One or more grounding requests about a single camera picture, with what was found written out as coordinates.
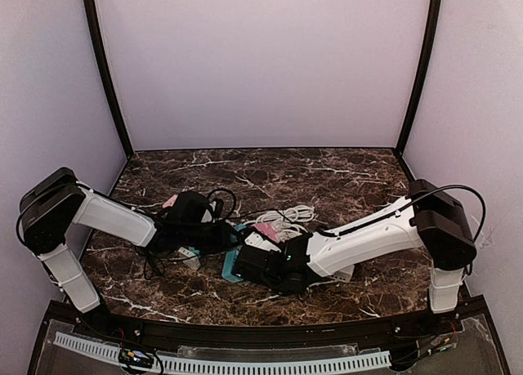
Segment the teal power strip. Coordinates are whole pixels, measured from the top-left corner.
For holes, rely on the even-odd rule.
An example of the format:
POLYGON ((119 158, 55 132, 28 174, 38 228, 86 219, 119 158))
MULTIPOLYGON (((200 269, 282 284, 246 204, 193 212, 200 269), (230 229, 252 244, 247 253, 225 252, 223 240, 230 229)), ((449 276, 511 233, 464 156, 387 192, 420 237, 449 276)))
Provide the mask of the teal power strip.
POLYGON ((237 256, 239 255, 241 244, 239 243, 239 239, 235 235, 231 236, 231 242, 233 244, 233 247, 226 252, 221 270, 221 277, 230 283, 240 283, 243 282, 244 279, 235 275, 233 273, 233 268, 237 260, 237 256))

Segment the white power strip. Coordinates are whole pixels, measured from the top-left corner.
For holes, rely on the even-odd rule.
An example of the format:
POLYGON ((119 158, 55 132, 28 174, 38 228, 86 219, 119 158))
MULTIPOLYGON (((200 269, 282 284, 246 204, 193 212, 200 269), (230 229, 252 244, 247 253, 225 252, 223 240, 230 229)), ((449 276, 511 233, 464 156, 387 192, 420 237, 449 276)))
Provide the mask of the white power strip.
POLYGON ((341 281, 343 283, 349 283, 354 274, 354 270, 355 270, 354 265, 347 266, 347 267, 335 272, 334 274, 332 274, 330 276, 330 279, 341 281))

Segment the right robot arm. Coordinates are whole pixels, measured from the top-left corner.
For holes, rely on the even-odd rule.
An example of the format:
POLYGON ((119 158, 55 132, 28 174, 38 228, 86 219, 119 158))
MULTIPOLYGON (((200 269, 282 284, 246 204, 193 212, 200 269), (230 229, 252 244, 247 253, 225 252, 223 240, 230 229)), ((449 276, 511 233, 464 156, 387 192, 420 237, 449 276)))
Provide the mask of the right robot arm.
POLYGON ((450 195, 467 185, 434 186, 418 179, 388 207, 333 229, 317 229, 274 243, 253 228, 241 230, 232 275, 281 296, 303 294, 326 279, 348 279, 355 265, 393 252, 425 248, 431 257, 429 308, 447 313, 458 304, 459 287, 477 256, 463 204, 450 195))

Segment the pink triangular power strip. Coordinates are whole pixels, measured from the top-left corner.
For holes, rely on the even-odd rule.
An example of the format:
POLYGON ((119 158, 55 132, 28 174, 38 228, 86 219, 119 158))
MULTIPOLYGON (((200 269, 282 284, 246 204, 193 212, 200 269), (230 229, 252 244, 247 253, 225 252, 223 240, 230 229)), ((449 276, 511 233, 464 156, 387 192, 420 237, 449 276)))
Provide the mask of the pink triangular power strip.
POLYGON ((273 242, 275 242, 275 243, 279 242, 277 233, 271 223, 257 223, 257 224, 252 225, 252 228, 259 231, 261 234, 264 234, 266 237, 268 237, 273 242))

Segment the pink cube socket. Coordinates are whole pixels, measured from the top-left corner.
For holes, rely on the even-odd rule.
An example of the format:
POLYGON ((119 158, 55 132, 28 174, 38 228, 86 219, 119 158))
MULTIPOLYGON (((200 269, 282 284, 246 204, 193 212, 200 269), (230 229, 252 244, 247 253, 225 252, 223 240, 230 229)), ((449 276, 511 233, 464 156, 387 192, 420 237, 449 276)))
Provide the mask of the pink cube socket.
POLYGON ((168 199, 163 205, 162 208, 170 208, 173 206, 173 204, 176 202, 177 196, 173 195, 170 199, 168 199))

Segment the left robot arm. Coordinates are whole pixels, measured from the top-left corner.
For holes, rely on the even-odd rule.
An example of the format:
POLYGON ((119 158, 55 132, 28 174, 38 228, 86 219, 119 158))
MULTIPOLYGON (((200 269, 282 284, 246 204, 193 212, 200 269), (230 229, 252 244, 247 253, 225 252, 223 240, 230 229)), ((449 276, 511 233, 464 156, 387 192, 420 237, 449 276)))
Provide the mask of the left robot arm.
POLYGON ((194 248, 200 256, 224 252, 234 228, 221 214, 222 202, 194 191, 180 193, 160 212, 116 201, 82 183, 61 167, 25 193, 19 202, 17 238, 44 265, 81 314, 99 310, 103 299, 68 245, 80 226, 129 243, 148 258, 194 248))

